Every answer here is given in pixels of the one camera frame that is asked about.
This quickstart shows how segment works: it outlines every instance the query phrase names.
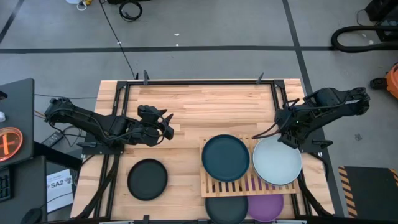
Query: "wooden dish rack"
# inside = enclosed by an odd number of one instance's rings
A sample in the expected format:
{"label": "wooden dish rack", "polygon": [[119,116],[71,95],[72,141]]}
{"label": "wooden dish rack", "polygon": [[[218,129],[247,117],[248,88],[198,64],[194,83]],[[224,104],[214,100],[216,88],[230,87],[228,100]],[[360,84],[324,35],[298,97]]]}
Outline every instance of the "wooden dish rack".
{"label": "wooden dish rack", "polygon": [[252,155],[254,147],[258,140],[250,136],[237,136],[249,149],[250,165],[248,171],[243,177],[234,182],[221,182],[212,178],[201,163],[201,154],[206,142],[211,138],[201,138],[199,144],[200,153],[200,187],[202,197],[230,197],[243,195],[272,195],[272,194],[296,194],[300,192],[299,183],[295,179],[292,183],[275,186],[264,182],[258,177],[252,164]]}

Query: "dark teal plate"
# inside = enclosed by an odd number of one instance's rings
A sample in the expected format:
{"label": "dark teal plate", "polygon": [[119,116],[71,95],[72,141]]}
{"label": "dark teal plate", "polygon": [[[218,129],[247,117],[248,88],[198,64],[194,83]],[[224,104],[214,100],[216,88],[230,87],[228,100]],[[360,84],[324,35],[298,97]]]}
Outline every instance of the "dark teal plate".
{"label": "dark teal plate", "polygon": [[240,224],[248,213],[248,198],[212,197],[206,198],[207,215],[215,224]]}
{"label": "dark teal plate", "polygon": [[241,178],[250,163],[247,147],[241,140],[229,134],[211,138],[203,148],[201,159],[207,173],[223,182]]}

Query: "wooden table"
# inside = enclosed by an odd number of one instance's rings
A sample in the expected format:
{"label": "wooden table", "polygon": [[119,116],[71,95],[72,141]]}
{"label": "wooden table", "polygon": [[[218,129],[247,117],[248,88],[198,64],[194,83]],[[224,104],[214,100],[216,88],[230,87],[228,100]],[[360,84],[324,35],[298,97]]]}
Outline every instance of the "wooden table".
{"label": "wooden table", "polygon": [[[304,97],[299,79],[284,81],[289,100]],[[101,82],[96,113],[111,114],[116,83],[116,80]],[[123,96],[122,93],[118,114],[121,113]],[[126,146],[119,163],[112,220],[142,220],[144,215],[150,215],[151,220],[208,218],[200,190],[199,138],[217,134],[254,135],[272,125],[275,115],[270,85],[133,86],[129,92],[127,116],[138,119],[139,105],[167,108],[166,116],[174,114],[170,125],[175,134],[171,141],[165,140],[156,147]],[[308,188],[326,210],[334,213],[322,162],[308,154],[302,155]],[[143,202],[129,193],[127,175],[136,162],[146,158],[154,158],[164,164],[169,182],[159,198]],[[103,156],[98,155],[81,169],[71,217],[83,210],[98,188],[102,163]],[[304,214],[302,196],[297,194],[297,197],[300,213]],[[108,191],[104,194],[100,215],[105,214],[107,198]],[[284,209],[279,218],[294,218],[290,196],[284,195],[284,199]]]}

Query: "black floor stripe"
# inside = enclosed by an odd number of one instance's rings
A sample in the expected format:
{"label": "black floor stripe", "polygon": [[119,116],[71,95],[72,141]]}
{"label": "black floor stripe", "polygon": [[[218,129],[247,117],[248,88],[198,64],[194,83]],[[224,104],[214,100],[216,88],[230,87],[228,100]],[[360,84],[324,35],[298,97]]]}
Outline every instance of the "black floor stripe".
{"label": "black floor stripe", "polygon": [[287,23],[289,25],[290,33],[292,34],[293,44],[296,47],[297,61],[298,61],[298,65],[300,67],[301,76],[303,78],[305,92],[309,95],[312,93],[310,77],[308,76],[307,67],[304,62],[303,52],[300,49],[299,37],[297,35],[296,28],[294,26],[292,12],[290,11],[289,2],[287,0],[282,0],[282,2],[284,4],[284,9],[285,9]]}
{"label": "black floor stripe", "polygon": [[[298,65],[300,67],[301,75],[303,78],[303,85],[304,85],[307,95],[309,95],[312,93],[312,86],[310,83],[310,77],[308,76],[307,67],[305,65],[302,51],[304,51],[304,50],[305,51],[309,51],[309,50],[330,51],[330,50],[333,50],[333,48],[332,47],[301,47],[300,42],[299,42],[299,37],[296,32],[296,28],[294,26],[292,12],[289,7],[289,2],[288,2],[288,0],[282,0],[282,2],[284,5],[290,33],[292,35],[293,44],[296,47],[297,61],[298,61]],[[325,139],[325,134],[323,132],[323,129],[320,128],[320,129],[318,129],[318,131],[322,132],[322,136],[323,136],[322,138]],[[324,158],[324,160],[326,161],[326,163],[329,167],[332,167],[328,149],[324,149],[324,151],[322,152],[322,158]],[[331,199],[332,199],[332,203],[333,203],[333,208],[335,209],[335,214],[339,215],[339,216],[343,216],[344,215],[343,206],[341,204],[340,196],[338,194],[337,181],[335,179],[335,174],[333,172],[333,169],[331,169],[331,174],[329,174],[329,177],[327,178],[327,182],[328,182],[329,191],[330,191],[330,195],[331,195]]]}
{"label": "black floor stripe", "polygon": [[[186,51],[333,51],[332,47],[295,46],[191,46],[191,47],[123,47],[125,52],[186,52]],[[0,49],[0,54],[109,53],[121,52],[119,47]]]}
{"label": "black floor stripe", "polygon": [[25,0],[19,0],[17,5],[15,6],[12,14],[10,15],[10,17],[8,18],[6,25],[4,25],[4,27],[2,28],[2,31],[0,33],[0,43],[2,42],[2,40],[4,39],[4,37],[7,34],[8,29],[10,28],[12,22],[14,21],[15,17],[17,16],[19,9],[22,6],[22,3],[24,3]]}

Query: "black plate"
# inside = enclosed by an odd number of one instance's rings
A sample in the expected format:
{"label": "black plate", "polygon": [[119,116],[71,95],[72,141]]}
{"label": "black plate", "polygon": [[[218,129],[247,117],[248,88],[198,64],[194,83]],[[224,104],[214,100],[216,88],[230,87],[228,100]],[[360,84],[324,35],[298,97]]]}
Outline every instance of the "black plate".
{"label": "black plate", "polygon": [[161,195],[167,185],[167,171],[155,159],[144,159],[134,165],[127,177],[130,193],[139,200],[152,200]]}
{"label": "black plate", "polygon": [[250,163],[247,147],[241,140],[228,134],[211,138],[203,148],[201,159],[207,173],[223,182],[241,178]]}
{"label": "black plate", "polygon": [[205,206],[207,215],[216,224],[239,224],[249,208],[246,196],[206,198]]}

